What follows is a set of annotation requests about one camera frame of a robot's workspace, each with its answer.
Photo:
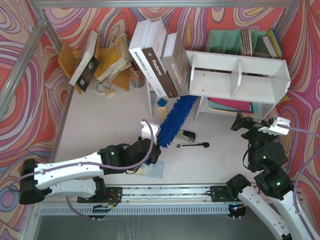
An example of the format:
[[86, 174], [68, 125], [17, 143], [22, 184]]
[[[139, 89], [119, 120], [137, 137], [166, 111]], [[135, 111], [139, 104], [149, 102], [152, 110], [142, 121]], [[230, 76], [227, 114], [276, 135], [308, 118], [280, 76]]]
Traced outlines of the blue microfiber duster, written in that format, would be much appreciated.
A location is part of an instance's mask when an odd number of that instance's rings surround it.
[[189, 116], [197, 98], [194, 95], [185, 95], [181, 96], [173, 104], [172, 109], [160, 125], [157, 144], [153, 147], [149, 159], [145, 161], [147, 166], [157, 163], [158, 157], [161, 154], [160, 147], [167, 148], [173, 142]]

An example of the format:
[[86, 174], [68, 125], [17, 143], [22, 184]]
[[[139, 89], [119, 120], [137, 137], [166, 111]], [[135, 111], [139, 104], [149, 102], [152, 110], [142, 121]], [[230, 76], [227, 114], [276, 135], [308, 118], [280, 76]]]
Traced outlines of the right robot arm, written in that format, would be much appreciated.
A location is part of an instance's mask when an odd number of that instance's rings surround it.
[[244, 154], [248, 158], [245, 168], [258, 173], [254, 177], [256, 185], [274, 207], [270, 207], [241, 174], [226, 182], [227, 196], [247, 204], [278, 240], [318, 240], [319, 234], [298, 201], [298, 182], [292, 182], [283, 169], [283, 165], [288, 162], [284, 147], [275, 139], [287, 135], [289, 131], [310, 134], [316, 138], [319, 138], [319, 134], [291, 127], [290, 120], [286, 118], [255, 122], [252, 117], [238, 112], [231, 130], [242, 128], [247, 129], [247, 132], [241, 134], [241, 137], [248, 141]]

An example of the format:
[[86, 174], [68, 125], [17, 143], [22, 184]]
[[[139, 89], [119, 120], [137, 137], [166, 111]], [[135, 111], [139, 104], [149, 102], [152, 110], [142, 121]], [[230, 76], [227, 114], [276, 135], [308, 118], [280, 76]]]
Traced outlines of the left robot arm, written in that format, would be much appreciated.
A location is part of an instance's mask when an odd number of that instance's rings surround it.
[[29, 158], [20, 174], [19, 203], [31, 205], [51, 197], [77, 197], [79, 203], [105, 203], [103, 176], [134, 172], [156, 164], [161, 154], [157, 141], [139, 138], [134, 144], [109, 145], [84, 157], [50, 164]]

